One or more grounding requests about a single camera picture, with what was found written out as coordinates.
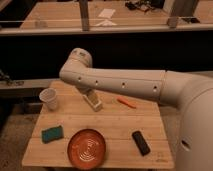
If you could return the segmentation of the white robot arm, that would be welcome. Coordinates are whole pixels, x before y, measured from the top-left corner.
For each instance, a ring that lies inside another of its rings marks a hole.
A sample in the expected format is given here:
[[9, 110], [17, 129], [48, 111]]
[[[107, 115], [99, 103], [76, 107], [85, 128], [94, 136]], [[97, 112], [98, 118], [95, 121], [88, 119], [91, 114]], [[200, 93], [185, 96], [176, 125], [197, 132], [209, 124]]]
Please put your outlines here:
[[171, 105], [181, 113], [176, 171], [213, 171], [213, 78], [165, 70], [96, 69], [75, 48], [59, 72], [87, 94], [93, 89]]

